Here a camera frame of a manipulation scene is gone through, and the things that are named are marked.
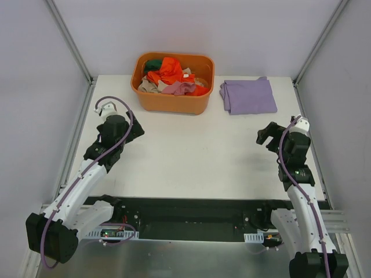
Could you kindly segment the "pink t-shirt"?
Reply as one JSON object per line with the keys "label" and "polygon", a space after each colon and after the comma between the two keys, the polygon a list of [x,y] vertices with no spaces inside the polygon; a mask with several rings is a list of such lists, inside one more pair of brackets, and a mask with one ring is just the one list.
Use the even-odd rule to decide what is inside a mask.
{"label": "pink t-shirt", "polygon": [[174,96],[184,96],[187,93],[193,93],[196,89],[196,84],[191,82],[179,82],[165,87],[162,94],[169,94]]}

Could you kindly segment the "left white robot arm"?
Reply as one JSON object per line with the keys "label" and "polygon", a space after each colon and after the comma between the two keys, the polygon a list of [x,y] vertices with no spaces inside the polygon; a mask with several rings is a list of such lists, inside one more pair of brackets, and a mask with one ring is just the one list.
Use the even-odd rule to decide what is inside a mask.
{"label": "left white robot arm", "polygon": [[89,209],[80,209],[92,189],[120,160],[125,144],[144,135],[132,111],[126,116],[116,110],[100,113],[104,122],[97,127],[96,141],[86,150],[73,181],[42,213],[26,219],[30,250],[64,264],[74,255],[79,242],[103,223],[126,225],[123,203],[112,196],[101,196]]}

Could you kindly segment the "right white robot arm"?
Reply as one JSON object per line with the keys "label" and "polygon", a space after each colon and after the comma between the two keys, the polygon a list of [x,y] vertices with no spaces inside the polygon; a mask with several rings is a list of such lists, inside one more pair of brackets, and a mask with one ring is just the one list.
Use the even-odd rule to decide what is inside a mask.
{"label": "right white robot arm", "polygon": [[310,124],[302,116],[288,127],[271,122],[257,133],[257,144],[268,137],[266,148],[277,154],[278,177],[293,205],[293,210],[277,208],[261,213],[266,228],[277,228],[290,255],[291,277],[344,277],[349,267],[347,256],[336,250],[315,196],[315,181],[306,164],[311,139]]}

